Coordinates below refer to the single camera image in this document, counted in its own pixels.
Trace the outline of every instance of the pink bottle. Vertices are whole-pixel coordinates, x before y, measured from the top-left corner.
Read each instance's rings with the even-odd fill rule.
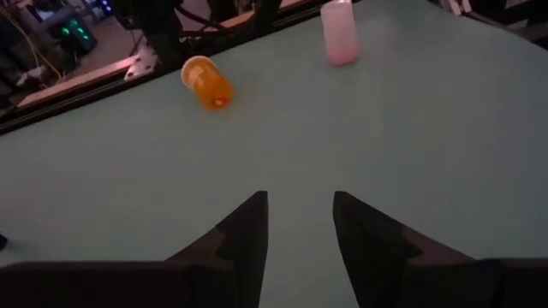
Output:
[[[360,53],[352,2],[334,0],[320,10],[327,58],[333,65],[354,62]]]

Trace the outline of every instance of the orange pill bottle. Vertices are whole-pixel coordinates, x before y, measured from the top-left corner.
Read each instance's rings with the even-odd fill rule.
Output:
[[[182,66],[181,80],[210,110],[227,107],[234,97],[234,88],[207,56],[188,59]]]

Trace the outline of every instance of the light blue table surface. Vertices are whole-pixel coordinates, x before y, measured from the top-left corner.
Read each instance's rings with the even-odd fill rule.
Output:
[[[257,190],[262,307],[357,306],[336,190],[476,258],[548,257],[548,52],[426,1],[354,14],[351,66],[319,18],[214,56],[223,112],[177,72],[0,137],[0,264],[165,259]]]

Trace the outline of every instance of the plastic bottle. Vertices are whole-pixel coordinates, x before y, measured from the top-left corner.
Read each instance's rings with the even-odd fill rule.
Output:
[[[360,53],[352,2],[334,0],[320,10],[327,58],[333,65],[354,62]]]
[[[182,83],[210,110],[221,110],[234,97],[232,85],[219,73],[207,56],[193,56],[181,69]]]

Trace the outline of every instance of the table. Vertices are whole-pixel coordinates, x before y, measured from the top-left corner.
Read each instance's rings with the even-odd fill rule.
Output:
[[[548,54],[426,1],[354,14],[355,65],[318,18],[215,56],[223,112],[175,72],[2,136],[0,263],[165,259],[258,190],[263,307],[356,306],[336,190],[475,258],[548,256]]]

